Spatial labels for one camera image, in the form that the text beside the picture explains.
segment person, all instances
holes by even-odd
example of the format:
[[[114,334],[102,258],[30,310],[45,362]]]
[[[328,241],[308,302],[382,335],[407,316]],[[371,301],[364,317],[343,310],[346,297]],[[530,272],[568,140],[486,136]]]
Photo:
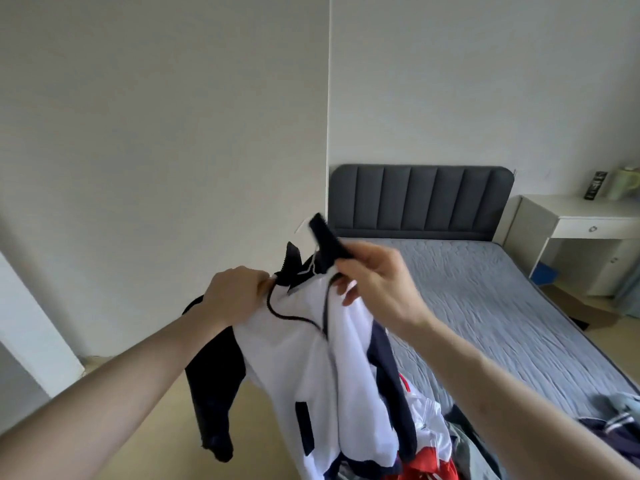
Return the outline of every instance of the person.
[[[362,298],[377,321],[418,351],[510,476],[640,479],[635,466],[440,322],[397,250],[367,242],[345,245],[355,259],[337,262],[345,275],[335,284],[343,304]],[[197,352],[229,325],[249,318],[271,285],[266,272],[245,267],[216,274],[201,304],[5,433],[0,478],[91,478]]]

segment mattress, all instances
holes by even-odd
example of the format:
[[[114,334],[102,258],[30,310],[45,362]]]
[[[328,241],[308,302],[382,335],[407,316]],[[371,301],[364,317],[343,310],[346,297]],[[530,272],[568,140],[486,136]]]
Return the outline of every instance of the mattress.
[[[611,415],[628,379],[492,242],[368,239],[400,250],[436,316],[572,417]],[[453,400],[416,351],[391,337],[400,372],[443,411]]]

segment headboard panel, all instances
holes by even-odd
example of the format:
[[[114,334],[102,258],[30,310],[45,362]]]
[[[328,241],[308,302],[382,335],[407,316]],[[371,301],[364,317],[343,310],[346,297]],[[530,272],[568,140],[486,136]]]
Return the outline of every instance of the headboard panel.
[[[491,241],[512,185],[498,166],[340,165],[329,225],[341,237]]]

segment forearm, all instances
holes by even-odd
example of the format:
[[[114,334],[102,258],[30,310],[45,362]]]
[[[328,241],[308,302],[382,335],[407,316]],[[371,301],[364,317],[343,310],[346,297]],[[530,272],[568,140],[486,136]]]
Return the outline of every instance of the forearm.
[[[85,376],[0,438],[0,478],[91,478],[222,325],[198,307]]]
[[[518,479],[638,479],[640,470],[432,317],[404,338]]]

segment human hand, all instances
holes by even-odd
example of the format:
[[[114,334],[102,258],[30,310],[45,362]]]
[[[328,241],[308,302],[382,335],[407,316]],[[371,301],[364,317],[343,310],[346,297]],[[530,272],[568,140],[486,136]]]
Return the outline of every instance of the human hand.
[[[199,305],[200,312],[225,327],[244,322],[258,309],[272,285],[266,271],[245,266],[216,273]]]
[[[398,250],[363,241],[343,245],[355,257],[336,261],[345,275],[335,283],[338,294],[346,292],[344,306],[362,297],[374,318],[400,336],[412,325],[435,320]],[[348,290],[353,280],[356,285]]]

